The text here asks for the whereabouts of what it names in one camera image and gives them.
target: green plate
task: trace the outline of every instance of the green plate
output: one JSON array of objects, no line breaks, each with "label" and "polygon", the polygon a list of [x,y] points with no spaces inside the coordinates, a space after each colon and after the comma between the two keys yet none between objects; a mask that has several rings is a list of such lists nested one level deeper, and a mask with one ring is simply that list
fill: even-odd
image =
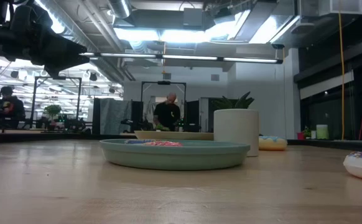
[{"label": "green plate", "polygon": [[160,170],[208,170],[243,163],[250,146],[230,142],[169,140],[182,147],[126,144],[127,139],[102,140],[107,161],[114,164]]}]

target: white planter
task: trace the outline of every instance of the white planter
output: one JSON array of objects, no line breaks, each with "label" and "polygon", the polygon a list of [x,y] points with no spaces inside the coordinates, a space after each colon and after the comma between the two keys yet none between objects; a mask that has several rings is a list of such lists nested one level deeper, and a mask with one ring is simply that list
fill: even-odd
[{"label": "white planter", "polygon": [[258,156],[258,139],[258,111],[227,109],[214,112],[214,141],[248,144],[248,156]]}]

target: table surface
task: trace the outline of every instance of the table surface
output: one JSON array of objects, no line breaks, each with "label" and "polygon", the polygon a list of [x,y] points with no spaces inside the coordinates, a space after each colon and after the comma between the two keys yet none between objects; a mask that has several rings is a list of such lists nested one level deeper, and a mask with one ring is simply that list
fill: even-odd
[{"label": "table surface", "polygon": [[110,164],[98,141],[0,144],[0,223],[362,223],[348,153],[290,146],[180,172]]}]

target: man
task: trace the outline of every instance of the man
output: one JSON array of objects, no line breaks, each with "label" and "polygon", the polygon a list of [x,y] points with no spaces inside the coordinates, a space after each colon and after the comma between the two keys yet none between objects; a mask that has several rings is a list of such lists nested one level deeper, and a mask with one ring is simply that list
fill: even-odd
[{"label": "man", "polygon": [[1,88],[2,100],[0,104],[0,117],[11,118],[13,121],[8,122],[12,128],[17,128],[20,120],[25,119],[24,103],[12,96],[12,88],[4,86]]},{"label": "man", "polygon": [[180,108],[174,104],[177,99],[175,93],[169,93],[167,99],[163,103],[159,103],[154,111],[154,123],[156,126],[160,124],[170,131],[175,131],[175,125],[180,119]]}]

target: wooden table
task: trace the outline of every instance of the wooden table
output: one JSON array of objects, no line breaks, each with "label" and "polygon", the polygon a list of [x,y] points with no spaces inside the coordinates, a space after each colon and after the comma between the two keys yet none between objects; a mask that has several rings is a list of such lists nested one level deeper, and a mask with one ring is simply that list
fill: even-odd
[{"label": "wooden table", "polygon": [[348,153],[293,146],[171,172],[107,163],[97,141],[0,144],[0,223],[362,223]]}]

